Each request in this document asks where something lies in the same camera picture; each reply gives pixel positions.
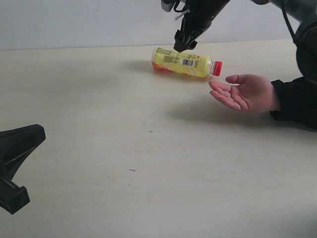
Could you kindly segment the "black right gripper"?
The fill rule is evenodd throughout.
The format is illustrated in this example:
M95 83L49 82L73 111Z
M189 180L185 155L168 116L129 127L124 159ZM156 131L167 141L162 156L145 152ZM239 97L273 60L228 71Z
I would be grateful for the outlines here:
M179 13L181 27L174 36L174 49L177 52L193 50L196 39L208 30L215 17L229 3L227 0L161 0L164 11Z

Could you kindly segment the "black sleeved forearm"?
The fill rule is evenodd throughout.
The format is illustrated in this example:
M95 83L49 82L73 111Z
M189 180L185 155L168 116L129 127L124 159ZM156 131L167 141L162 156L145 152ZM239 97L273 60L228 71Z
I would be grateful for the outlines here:
M277 121L291 121L317 128L317 84L304 77L290 82L271 82L280 109L269 112Z

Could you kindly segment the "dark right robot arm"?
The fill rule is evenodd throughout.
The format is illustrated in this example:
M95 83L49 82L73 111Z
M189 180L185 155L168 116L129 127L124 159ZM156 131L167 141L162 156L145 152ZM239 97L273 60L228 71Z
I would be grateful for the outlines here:
M229 0L161 0L161 8L175 11L182 19L174 36L174 49L178 52L193 50L196 39L205 33ZM272 0L282 15L292 41L296 46L296 62L307 80L317 80L317 2L315 0Z

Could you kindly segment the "open human hand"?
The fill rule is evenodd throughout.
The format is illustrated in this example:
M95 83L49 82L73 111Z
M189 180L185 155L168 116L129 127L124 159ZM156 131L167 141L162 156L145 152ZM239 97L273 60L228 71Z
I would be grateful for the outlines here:
M280 110L276 91L267 78L255 74L238 74L226 77L225 81L209 82L210 94L225 106L252 114Z

